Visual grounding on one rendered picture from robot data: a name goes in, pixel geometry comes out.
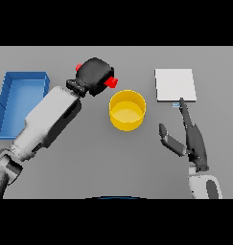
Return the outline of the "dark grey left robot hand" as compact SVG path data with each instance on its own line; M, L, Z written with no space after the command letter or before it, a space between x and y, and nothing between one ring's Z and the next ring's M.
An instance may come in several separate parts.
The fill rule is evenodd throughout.
M76 72L74 79L66 80L66 87L82 98L86 93L95 97L106 88L105 82L114 77L114 68L105 61L89 58Z

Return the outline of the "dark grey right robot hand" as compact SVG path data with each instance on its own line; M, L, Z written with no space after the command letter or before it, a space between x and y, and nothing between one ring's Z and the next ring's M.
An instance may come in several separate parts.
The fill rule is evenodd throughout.
M159 125L160 142L177 156L187 156L189 162L195 165L196 172L208 171L208 158L204 140L198 126L192 123L184 98L179 99L179 111L183 119L186 145L172 137L163 123Z

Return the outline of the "red beaker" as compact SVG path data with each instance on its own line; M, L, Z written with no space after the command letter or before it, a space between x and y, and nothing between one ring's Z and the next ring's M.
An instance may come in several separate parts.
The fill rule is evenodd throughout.
M80 69L81 69L81 64L79 63L77 66L76 66L76 72L78 72ZM103 85L105 86L108 86L110 88L115 88L116 87L116 84L118 82L118 79L115 78L114 76L109 76L104 82L103 82Z

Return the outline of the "yellow bowl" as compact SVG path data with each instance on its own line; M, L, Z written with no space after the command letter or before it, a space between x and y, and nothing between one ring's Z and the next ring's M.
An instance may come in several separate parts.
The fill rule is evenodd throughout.
M147 104L141 94L133 90L115 93L108 104L108 116L114 127L129 132L138 128L147 111Z

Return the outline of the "pale square measuring scale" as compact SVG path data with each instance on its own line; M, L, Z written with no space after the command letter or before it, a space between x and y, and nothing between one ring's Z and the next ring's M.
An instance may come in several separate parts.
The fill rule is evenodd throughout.
M154 78L158 102L179 103L180 98L186 102L197 101L191 69L155 69Z

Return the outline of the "blue tray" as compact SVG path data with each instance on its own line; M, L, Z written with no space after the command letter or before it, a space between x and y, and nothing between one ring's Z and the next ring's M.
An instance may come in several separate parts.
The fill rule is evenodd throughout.
M24 121L48 94L46 72L6 72L0 92L0 140L13 140L24 128Z

